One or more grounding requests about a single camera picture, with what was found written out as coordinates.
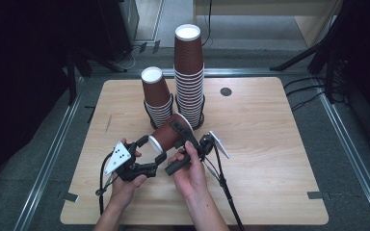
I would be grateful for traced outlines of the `black floor tape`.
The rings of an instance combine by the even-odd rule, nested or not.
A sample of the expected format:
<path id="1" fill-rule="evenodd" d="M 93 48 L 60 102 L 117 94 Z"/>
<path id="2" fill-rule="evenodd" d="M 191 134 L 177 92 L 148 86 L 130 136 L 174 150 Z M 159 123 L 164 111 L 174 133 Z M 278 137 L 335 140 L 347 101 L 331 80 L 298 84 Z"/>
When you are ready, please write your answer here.
<path id="1" fill-rule="evenodd" d="M 91 123 L 91 121 L 92 121 L 92 119 L 93 119 L 93 114 L 94 114 L 94 112 L 95 112 L 95 106 L 89 106 L 89 105 L 86 105 L 85 107 L 84 107 L 85 109 L 88 109 L 89 111 L 90 111 L 90 116 L 89 116 L 89 118 L 88 118 L 88 120 L 87 120 L 87 123 Z"/>

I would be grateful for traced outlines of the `brown paper cup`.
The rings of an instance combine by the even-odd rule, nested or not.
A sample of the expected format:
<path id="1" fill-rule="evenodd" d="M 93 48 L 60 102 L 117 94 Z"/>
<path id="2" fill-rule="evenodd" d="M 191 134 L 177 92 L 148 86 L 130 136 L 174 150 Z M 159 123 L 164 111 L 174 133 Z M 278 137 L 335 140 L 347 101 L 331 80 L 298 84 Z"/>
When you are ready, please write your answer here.
<path id="1" fill-rule="evenodd" d="M 181 138 L 171 123 L 177 121 L 182 128 L 193 132 L 192 126 L 188 120 L 179 113 L 173 113 L 161 126 L 159 126 L 149 137 L 148 141 L 157 153 L 168 151 L 174 147 L 174 144 Z"/>

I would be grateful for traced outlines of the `black tripod stand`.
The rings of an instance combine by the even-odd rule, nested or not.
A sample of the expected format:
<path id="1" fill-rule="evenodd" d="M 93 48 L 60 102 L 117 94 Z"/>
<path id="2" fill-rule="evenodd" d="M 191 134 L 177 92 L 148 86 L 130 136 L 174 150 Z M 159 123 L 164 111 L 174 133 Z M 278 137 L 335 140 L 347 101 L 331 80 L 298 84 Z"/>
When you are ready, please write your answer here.
<path id="1" fill-rule="evenodd" d="M 349 31 L 350 17 L 354 12 L 356 2 L 357 0 L 344 0 L 337 18 L 332 23 L 327 34 L 318 43 L 285 63 L 271 67 L 270 70 L 283 71 L 313 55 L 307 71 L 309 74 L 319 74 L 324 66 L 327 67 L 326 84 L 324 86 L 325 96 L 330 103 L 333 103 L 333 79 L 335 65 L 338 60 L 338 50 L 344 44 L 344 38 Z"/>

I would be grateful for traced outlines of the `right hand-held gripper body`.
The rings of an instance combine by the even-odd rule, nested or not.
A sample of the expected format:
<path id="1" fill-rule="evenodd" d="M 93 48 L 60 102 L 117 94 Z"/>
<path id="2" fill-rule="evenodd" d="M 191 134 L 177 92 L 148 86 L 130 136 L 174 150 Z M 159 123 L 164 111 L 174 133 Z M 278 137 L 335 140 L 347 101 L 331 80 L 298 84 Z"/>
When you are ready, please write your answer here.
<path id="1" fill-rule="evenodd" d="M 222 142 L 220 139 L 212 132 L 209 131 L 207 134 L 203 135 L 201 139 L 198 141 L 194 135 L 185 132 L 181 138 L 174 143 L 174 147 L 185 147 L 185 143 L 189 141 L 193 144 L 194 148 L 198 152 L 199 158 L 204 161 L 205 157 L 214 150 L 216 153 L 222 152 L 228 159 L 230 155 L 225 150 Z M 173 175 L 182 167 L 186 166 L 191 161 L 191 157 L 187 152 L 183 153 L 183 159 L 180 161 L 172 162 L 165 168 L 165 172 L 168 175 Z"/>

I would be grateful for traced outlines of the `person's right hand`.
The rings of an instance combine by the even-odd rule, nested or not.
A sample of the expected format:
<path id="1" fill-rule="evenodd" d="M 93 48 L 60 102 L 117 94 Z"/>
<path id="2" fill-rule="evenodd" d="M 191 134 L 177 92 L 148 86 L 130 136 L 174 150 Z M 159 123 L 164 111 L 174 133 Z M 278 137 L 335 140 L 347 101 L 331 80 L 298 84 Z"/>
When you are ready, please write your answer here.
<path id="1" fill-rule="evenodd" d="M 204 166 L 190 141 L 186 141 L 185 147 L 169 158 L 169 165 L 182 161 L 185 154 L 190 156 L 190 162 L 173 174 L 173 180 L 184 199 L 190 201 L 207 192 L 207 183 Z"/>

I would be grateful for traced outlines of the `light wooden cabinet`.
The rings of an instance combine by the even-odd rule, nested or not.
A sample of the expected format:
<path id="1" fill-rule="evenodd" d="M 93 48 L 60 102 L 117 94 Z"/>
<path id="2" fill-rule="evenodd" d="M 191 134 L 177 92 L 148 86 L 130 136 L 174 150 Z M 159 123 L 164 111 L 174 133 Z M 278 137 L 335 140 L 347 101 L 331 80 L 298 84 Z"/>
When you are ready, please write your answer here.
<path id="1" fill-rule="evenodd" d="M 292 15 L 308 47 L 323 36 L 344 0 L 213 0 L 213 15 Z"/>

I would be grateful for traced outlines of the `short stack of brown cups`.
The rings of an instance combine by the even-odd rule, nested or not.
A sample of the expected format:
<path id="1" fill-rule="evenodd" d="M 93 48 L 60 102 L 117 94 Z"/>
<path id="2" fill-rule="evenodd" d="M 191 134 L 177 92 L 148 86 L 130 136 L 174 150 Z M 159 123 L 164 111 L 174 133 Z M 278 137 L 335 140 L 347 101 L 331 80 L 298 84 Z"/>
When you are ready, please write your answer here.
<path id="1" fill-rule="evenodd" d="M 156 66 L 147 67 L 141 74 L 144 101 L 151 106 L 162 106 L 168 102 L 171 92 L 163 75 Z"/>

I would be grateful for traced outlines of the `person's left hand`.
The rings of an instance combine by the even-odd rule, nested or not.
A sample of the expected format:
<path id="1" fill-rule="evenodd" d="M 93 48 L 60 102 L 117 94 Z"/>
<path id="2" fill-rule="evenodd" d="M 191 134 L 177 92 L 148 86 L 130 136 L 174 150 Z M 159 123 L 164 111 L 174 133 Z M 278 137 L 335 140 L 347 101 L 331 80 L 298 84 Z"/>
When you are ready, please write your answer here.
<path id="1" fill-rule="evenodd" d="M 112 184 L 112 194 L 109 205 L 120 211 L 126 209 L 134 197 L 135 190 L 137 190 L 146 179 L 147 177 L 142 174 L 137 176 L 133 181 L 124 182 L 114 173 L 114 182 Z"/>

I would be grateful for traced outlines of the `tall stack of brown cups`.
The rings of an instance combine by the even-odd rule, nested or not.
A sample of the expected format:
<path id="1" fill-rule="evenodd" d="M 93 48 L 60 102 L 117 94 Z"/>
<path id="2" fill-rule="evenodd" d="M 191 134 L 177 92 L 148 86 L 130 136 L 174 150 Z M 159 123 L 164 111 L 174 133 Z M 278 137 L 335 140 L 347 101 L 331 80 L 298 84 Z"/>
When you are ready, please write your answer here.
<path id="1" fill-rule="evenodd" d="M 173 70 L 176 95 L 185 99 L 204 96 L 204 60 L 197 25 L 183 24 L 175 29 Z"/>

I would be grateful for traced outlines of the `grey tape strip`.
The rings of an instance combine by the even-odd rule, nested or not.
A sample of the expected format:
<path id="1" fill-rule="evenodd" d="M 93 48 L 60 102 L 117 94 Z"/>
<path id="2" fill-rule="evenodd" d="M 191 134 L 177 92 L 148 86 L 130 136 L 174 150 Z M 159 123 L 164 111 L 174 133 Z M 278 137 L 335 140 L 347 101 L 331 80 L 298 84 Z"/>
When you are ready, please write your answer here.
<path id="1" fill-rule="evenodd" d="M 307 192 L 309 199 L 330 200 L 330 194 L 327 192 Z"/>
<path id="2" fill-rule="evenodd" d="M 71 192 L 62 192 L 61 198 L 65 201 L 77 202 L 79 199 L 79 196 Z"/>

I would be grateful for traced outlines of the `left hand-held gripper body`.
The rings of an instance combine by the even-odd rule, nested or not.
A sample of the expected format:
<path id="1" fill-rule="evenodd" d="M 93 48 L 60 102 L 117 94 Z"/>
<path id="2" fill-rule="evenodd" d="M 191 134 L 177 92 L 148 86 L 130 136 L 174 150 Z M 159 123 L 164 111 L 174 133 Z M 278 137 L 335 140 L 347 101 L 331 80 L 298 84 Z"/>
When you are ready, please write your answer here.
<path id="1" fill-rule="evenodd" d="M 108 176 L 115 172 L 122 181 L 133 181 L 140 175 L 147 178 L 155 177 L 157 171 L 155 163 L 138 164 L 136 162 L 137 148 L 143 145 L 142 142 L 122 143 L 119 141 L 104 169 L 104 175 Z"/>

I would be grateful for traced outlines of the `aluminium frame rail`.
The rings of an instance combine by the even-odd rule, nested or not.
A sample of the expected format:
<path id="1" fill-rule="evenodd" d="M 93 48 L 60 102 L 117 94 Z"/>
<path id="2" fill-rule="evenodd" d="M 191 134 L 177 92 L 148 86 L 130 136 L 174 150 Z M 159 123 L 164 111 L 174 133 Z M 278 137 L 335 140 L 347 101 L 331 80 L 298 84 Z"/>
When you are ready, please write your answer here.
<path id="1" fill-rule="evenodd" d="M 37 179 L 35 180 L 32 189 L 28 193 L 27 199 L 22 207 L 13 231 L 28 231 L 31 222 L 35 217 L 37 209 L 42 208 L 44 205 L 51 207 L 49 200 L 45 197 L 45 190 L 52 175 L 53 168 L 57 163 L 57 159 L 66 139 L 69 126 L 74 119 L 80 101 L 81 94 L 78 93 L 73 102 L 67 107 L 57 133 L 46 153 Z"/>
<path id="2" fill-rule="evenodd" d="M 349 160 L 352 169 L 357 177 L 359 184 L 370 204 L 370 172 L 367 169 L 365 163 L 363 162 L 357 148 L 345 127 L 336 107 L 329 102 L 326 96 L 322 95 L 320 100 L 323 107 L 330 119 L 334 131 L 339 138 L 341 145 L 345 151 L 347 159 Z"/>

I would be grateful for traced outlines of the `dark cabinet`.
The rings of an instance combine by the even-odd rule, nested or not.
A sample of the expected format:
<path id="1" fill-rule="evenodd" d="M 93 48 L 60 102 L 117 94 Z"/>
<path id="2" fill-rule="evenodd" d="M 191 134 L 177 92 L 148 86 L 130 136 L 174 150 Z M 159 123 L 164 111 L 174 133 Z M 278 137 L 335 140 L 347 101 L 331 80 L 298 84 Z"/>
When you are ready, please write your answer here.
<path id="1" fill-rule="evenodd" d="M 133 50 L 139 25 L 136 0 L 97 0 L 105 23 L 112 60 Z"/>

